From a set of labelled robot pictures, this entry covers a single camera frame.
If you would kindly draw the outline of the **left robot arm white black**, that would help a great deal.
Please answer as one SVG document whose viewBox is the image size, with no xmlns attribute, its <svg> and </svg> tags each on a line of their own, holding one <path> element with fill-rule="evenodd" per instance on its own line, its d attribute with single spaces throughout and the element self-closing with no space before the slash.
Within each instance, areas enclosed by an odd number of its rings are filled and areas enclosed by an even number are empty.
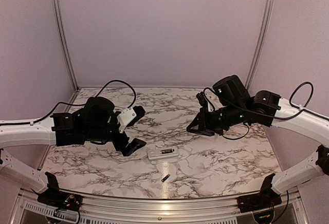
<svg viewBox="0 0 329 224">
<path fill-rule="evenodd" d="M 23 145 L 83 145 L 95 142 L 104 145 L 111 142 L 116 151 L 127 157 L 146 143 L 140 139 L 130 140 L 125 133 L 143 118 L 142 106 L 115 111 L 113 102 L 104 97 L 88 98 L 82 108 L 74 113 L 54 113 L 36 121 L 23 120 L 16 123 L 1 122 L 1 175 L 30 188 L 39 201 L 61 206 L 77 201 L 67 197 L 59 189 L 55 175 L 37 172 L 7 152 L 8 147 Z"/>
</svg>

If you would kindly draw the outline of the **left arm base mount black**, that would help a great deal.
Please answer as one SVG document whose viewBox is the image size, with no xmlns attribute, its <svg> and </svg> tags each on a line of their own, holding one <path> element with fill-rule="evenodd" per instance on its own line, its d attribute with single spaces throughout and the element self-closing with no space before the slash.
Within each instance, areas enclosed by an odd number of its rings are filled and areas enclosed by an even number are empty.
<svg viewBox="0 0 329 224">
<path fill-rule="evenodd" d="M 82 203 L 82 196 L 66 192 L 42 193 L 38 194 L 38 202 L 56 207 L 61 210 L 78 212 Z"/>
</svg>

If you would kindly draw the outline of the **white remote control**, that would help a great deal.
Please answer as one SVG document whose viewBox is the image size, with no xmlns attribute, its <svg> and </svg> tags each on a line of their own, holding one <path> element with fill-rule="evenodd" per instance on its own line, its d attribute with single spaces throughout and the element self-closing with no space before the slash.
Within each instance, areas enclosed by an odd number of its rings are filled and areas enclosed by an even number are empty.
<svg viewBox="0 0 329 224">
<path fill-rule="evenodd" d="M 154 160 L 162 160 L 162 159 L 178 157 L 178 155 L 179 155 L 178 148 L 176 148 L 176 147 L 170 147 L 170 148 L 174 149 L 174 152 L 171 154 L 164 154 L 164 155 L 162 155 L 160 151 L 164 150 L 164 149 L 169 149 L 169 148 L 149 150 L 149 151 L 147 151 L 148 159 L 151 161 L 154 161 Z"/>
</svg>

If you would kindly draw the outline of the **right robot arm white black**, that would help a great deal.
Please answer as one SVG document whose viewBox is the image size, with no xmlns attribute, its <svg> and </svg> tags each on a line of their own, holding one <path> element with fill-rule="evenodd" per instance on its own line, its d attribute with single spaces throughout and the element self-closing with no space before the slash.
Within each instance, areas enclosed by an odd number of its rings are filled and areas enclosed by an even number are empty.
<svg viewBox="0 0 329 224">
<path fill-rule="evenodd" d="M 275 152 L 279 151 L 279 139 L 292 148 L 297 139 L 302 145 L 309 140 L 319 146 L 301 162 L 286 170 L 267 176 L 254 202 L 260 208 L 271 203 L 275 195 L 306 183 L 314 178 L 328 174 L 328 117 L 307 109 L 306 105 L 297 105 L 292 99 L 279 94 L 261 90 L 251 96 L 237 75 L 225 77 L 212 86 L 212 92 L 218 97 L 221 108 L 215 109 L 204 91 L 197 94 L 201 108 L 194 120 L 187 126 L 187 132 L 203 136 L 222 136 L 229 128 L 245 123 L 260 124 L 274 130 L 267 131 Z"/>
</svg>

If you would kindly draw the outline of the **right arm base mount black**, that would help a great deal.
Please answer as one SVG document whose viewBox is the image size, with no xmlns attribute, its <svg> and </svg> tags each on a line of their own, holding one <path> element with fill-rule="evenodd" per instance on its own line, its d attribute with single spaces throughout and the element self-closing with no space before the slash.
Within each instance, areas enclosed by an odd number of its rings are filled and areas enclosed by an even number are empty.
<svg viewBox="0 0 329 224">
<path fill-rule="evenodd" d="M 237 205 L 241 213 L 271 208 L 281 203 L 281 196 L 276 193 L 255 193 L 237 198 Z"/>
</svg>

